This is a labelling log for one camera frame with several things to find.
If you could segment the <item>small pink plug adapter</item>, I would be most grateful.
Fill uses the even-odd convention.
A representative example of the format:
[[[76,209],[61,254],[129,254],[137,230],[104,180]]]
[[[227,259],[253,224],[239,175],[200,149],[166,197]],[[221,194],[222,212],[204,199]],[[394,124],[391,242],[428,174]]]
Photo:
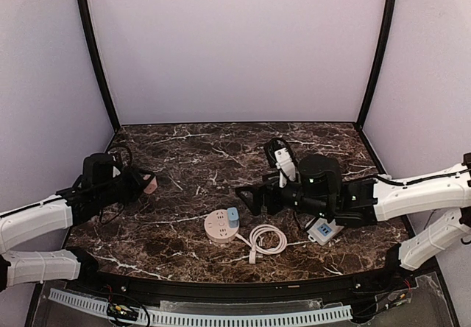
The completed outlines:
[[[158,183],[155,175],[144,175],[143,180],[146,183],[146,187],[144,188],[145,194],[152,194],[156,191]]]

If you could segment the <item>blue plug adapter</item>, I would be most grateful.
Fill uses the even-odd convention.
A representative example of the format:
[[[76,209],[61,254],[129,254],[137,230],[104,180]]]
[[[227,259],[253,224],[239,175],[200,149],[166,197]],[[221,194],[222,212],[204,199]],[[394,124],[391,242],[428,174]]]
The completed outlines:
[[[227,209],[227,219],[230,228],[237,228],[239,226],[239,214],[236,207]]]

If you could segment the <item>pink round power socket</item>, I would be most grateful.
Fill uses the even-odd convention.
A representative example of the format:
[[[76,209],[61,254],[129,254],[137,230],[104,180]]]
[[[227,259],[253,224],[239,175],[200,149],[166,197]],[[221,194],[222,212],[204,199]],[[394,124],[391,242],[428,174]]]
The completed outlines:
[[[227,209],[212,211],[206,216],[204,221],[204,228],[207,237],[209,240],[217,244],[227,244],[233,241],[238,234],[239,226],[237,228],[229,227]]]

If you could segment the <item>white multicolour power strip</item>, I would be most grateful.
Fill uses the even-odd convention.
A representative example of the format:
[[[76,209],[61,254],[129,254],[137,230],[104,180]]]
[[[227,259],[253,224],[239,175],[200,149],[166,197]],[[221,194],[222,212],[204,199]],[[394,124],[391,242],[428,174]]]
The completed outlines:
[[[314,218],[304,227],[308,240],[321,246],[326,245],[343,229],[344,227],[337,225],[335,220],[328,222],[323,218]]]

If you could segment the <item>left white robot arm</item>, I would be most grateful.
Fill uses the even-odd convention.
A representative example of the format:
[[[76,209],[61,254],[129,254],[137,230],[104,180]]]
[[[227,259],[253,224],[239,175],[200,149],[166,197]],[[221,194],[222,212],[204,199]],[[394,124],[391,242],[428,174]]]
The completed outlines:
[[[127,206],[157,188],[154,172],[120,156],[95,153],[84,159],[74,184],[44,200],[1,214],[1,288],[45,281],[92,281],[98,261],[80,247],[21,252],[15,247],[59,229],[84,224],[119,204]]]

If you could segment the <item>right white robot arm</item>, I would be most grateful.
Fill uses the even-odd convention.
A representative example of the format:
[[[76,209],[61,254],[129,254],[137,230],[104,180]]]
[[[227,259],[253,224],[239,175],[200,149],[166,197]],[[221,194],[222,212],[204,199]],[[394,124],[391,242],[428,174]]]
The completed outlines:
[[[265,176],[262,184],[238,187],[236,195],[255,216],[263,208],[270,215],[292,208],[313,216],[305,231],[320,245],[344,228],[445,209],[435,223],[389,250],[394,267],[414,271],[470,234],[470,154],[449,169],[399,180],[372,175],[344,182],[335,158],[308,155],[295,163],[286,148],[275,151],[270,165],[276,175]]]

